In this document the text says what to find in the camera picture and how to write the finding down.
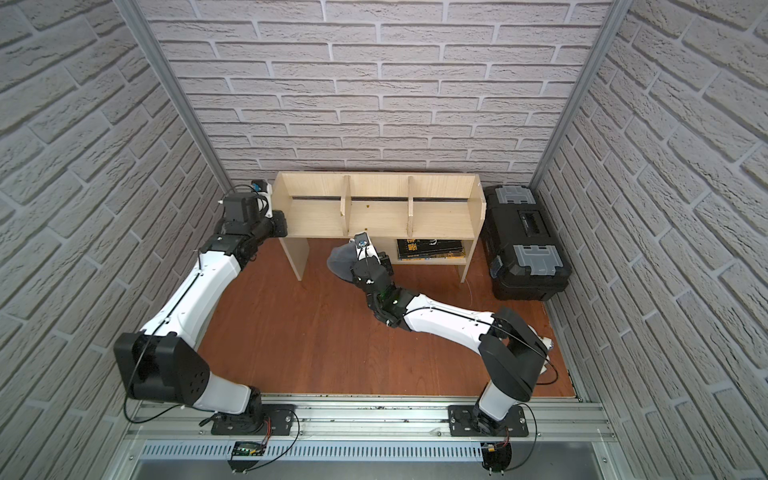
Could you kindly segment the blue and grey cleaning cloth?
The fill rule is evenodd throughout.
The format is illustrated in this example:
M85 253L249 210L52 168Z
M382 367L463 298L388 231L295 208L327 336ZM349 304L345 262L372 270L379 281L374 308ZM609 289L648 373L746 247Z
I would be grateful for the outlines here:
M327 259L328 269L339 279L356 284L359 282L357 267L361 260L354 242L335 247Z

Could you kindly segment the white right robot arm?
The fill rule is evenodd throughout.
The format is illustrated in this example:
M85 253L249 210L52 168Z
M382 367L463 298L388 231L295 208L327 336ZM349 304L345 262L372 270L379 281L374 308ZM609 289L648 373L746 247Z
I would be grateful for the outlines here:
M541 337L515 311L472 311L395 285L384 256L350 267L350 281L366 294L374 317L391 328L428 333L478 354L489 382L475 404L476 421L498 426L510 410L532 397L549 361L552 340Z

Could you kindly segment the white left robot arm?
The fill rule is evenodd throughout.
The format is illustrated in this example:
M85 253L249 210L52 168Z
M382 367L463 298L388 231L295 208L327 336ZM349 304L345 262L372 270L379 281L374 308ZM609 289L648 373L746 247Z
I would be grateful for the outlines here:
M220 203L223 215L186 279L143 327L115 341L126 399L229 415L248 409L254 388L214 374L197 347L227 286L266 240L286 236L287 222L263 180L237 186Z

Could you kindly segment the light wooden bookshelf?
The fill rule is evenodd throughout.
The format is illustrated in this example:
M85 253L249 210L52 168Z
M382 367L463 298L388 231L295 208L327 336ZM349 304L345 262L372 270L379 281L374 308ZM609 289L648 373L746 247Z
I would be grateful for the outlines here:
M452 265L466 279L486 214L476 174L417 172L280 172L274 208L285 214L280 240L297 279L303 277L311 239L369 235L394 264L397 241L459 240L460 257L415 259L415 265Z

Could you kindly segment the black book with yellow title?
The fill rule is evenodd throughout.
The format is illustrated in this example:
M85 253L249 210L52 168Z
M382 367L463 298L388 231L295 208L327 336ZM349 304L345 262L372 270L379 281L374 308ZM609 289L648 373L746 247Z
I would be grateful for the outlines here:
M398 239L400 260L462 258L465 256L461 240L445 239Z

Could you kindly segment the black toolbox with grey latches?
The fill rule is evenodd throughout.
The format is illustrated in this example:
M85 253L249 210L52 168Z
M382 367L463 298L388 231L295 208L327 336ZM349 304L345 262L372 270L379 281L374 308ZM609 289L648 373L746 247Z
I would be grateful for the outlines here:
M572 267L533 191L497 185L483 193L486 218L480 238L494 296L544 302L565 291Z

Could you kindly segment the white pipe fitting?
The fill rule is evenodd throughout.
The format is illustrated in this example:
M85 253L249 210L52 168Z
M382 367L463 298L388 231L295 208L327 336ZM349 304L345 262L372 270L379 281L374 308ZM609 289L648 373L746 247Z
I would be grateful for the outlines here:
M544 352L546 354L546 359L550 359L550 351L553 348L553 341L548 337L540 337L539 338L540 343L544 346Z

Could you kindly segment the left small circuit board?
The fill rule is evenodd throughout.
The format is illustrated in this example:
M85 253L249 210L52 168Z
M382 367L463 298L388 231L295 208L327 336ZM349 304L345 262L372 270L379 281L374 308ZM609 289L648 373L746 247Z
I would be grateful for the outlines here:
M247 473L259 465L266 450L264 443L237 441L232 447L228 465L233 473Z

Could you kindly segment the small circuit board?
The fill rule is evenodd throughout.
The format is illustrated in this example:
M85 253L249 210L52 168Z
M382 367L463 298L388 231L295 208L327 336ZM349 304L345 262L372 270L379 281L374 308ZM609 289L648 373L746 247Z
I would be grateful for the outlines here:
M233 473L247 473L259 465L266 450L264 443L237 441L232 447L228 465Z
M503 475L512 460L512 447L509 443L487 442L481 444L482 468L489 475Z

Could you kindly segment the right small circuit board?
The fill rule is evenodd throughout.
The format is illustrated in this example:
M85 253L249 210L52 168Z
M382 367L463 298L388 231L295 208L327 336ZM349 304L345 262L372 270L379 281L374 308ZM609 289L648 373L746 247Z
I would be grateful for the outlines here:
M503 475L512 460L512 447L509 443L487 442L481 444L482 468L489 475Z

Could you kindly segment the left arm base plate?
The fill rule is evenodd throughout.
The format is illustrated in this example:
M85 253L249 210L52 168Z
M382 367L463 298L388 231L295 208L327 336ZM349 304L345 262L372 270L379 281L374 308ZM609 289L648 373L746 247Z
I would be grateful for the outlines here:
M259 404L248 406L241 414L218 413L211 428L212 435L288 436L295 423L294 404Z

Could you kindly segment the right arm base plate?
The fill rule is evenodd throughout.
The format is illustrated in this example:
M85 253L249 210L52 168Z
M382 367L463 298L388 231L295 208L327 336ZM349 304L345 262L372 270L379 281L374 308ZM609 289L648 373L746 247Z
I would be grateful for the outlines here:
M529 435L521 405L512 406L502 420L494 420L477 405L449 405L448 426L452 437L511 437Z

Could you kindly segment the aluminium mounting rail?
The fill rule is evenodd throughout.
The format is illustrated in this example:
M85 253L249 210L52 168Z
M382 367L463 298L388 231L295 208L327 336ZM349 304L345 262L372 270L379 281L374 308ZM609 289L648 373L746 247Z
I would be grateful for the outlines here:
M301 424L301 440L393 440L427 441L451 438L448 407L472 407L467 396L377 396L266 394L266 404L295 407ZM605 410L599 403L573 398L538 398L525 408L529 439L540 441L615 441ZM123 436L128 440L208 439L211 427L199 422L208 415L183 408L174 409L146 424L131 424Z

